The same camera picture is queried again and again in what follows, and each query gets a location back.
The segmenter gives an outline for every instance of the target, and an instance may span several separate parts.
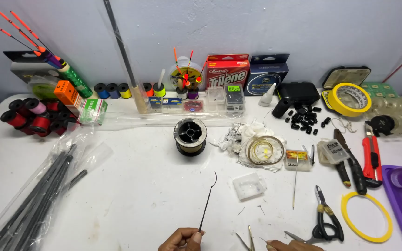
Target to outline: orange box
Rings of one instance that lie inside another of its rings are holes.
[[[82,97],[69,81],[60,80],[54,94],[75,116],[80,116],[83,109]]]

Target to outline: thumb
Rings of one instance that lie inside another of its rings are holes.
[[[186,251],[200,251],[201,250],[201,233],[195,233],[187,242],[185,247]]]

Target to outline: hand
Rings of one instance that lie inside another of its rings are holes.
[[[268,251],[323,251],[318,246],[305,244],[296,240],[292,240],[289,245],[277,240],[266,241]]]
[[[198,228],[180,227],[159,246],[158,251],[200,251],[204,233],[202,230],[198,233]]]

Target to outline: needle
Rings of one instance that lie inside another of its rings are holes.
[[[299,166],[299,152],[297,152],[296,177],[294,178],[293,210],[294,210],[294,198],[296,197],[296,181],[297,181],[297,167],[298,166]]]

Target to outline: super glue bottle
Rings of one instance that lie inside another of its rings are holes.
[[[273,83],[271,88],[269,88],[269,90],[265,94],[263,94],[263,96],[261,96],[260,101],[258,101],[258,104],[260,106],[268,106],[269,104],[271,104],[272,94],[274,94],[276,85],[277,83]]]

